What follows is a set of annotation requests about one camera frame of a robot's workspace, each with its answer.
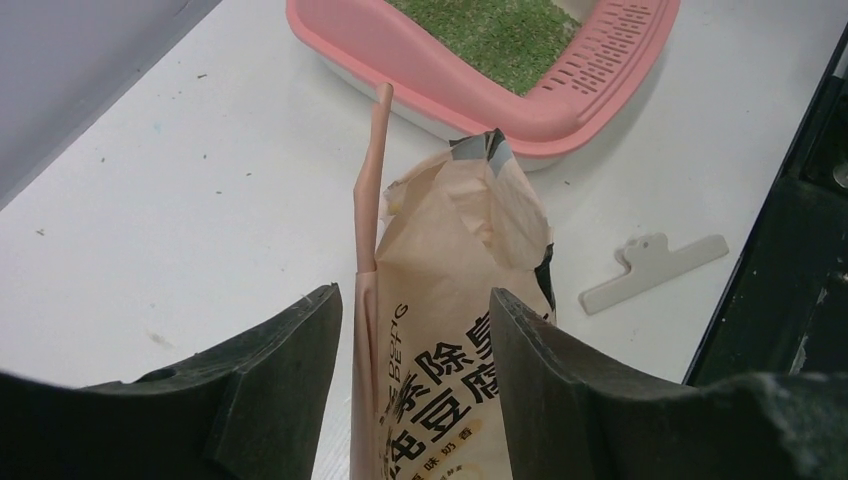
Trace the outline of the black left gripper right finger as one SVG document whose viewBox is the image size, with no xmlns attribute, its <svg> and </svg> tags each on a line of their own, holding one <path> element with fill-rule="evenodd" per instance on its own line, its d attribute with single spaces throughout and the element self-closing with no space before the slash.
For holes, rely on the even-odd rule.
<svg viewBox="0 0 848 480">
<path fill-rule="evenodd" d="M 843 374 L 734 376 L 690 387 L 625 365 L 490 298 L 491 342 L 516 479 L 843 479 Z"/>
</svg>

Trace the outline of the beige cat litter bag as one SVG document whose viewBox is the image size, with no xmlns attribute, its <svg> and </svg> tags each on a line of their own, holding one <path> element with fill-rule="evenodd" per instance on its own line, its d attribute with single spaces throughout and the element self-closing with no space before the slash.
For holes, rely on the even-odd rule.
<svg viewBox="0 0 848 480">
<path fill-rule="evenodd" d="M 508 479 L 491 291 L 556 317 L 544 207 L 499 130 L 381 183 L 393 88 L 377 87 L 354 187 L 350 475 Z"/>
</svg>

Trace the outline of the white bag clip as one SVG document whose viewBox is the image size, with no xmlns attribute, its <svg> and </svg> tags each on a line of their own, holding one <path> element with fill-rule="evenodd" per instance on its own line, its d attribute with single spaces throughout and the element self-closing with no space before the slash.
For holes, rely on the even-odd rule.
<svg viewBox="0 0 848 480">
<path fill-rule="evenodd" d="M 615 253 L 625 272 L 578 296 L 587 315 L 594 315 L 729 253 L 722 235 L 712 234 L 676 250 L 664 233 L 630 239 Z"/>
</svg>

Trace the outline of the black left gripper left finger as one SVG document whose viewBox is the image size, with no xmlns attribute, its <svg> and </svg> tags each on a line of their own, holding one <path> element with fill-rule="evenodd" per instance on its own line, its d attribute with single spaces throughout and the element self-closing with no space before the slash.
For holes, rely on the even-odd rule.
<svg viewBox="0 0 848 480">
<path fill-rule="evenodd" d="M 132 383 L 1 377 L 5 479 L 308 479 L 343 303 L 323 285 Z"/>
</svg>

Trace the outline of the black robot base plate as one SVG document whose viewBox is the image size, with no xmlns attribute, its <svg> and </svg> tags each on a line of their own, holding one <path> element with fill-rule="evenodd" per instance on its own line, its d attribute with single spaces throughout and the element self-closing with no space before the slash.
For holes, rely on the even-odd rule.
<svg viewBox="0 0 848 480">
<path fill-rule="evenodd" d="M 842 35 L 684 377 L 847 370 L 847 37 Z"/>
</svg>

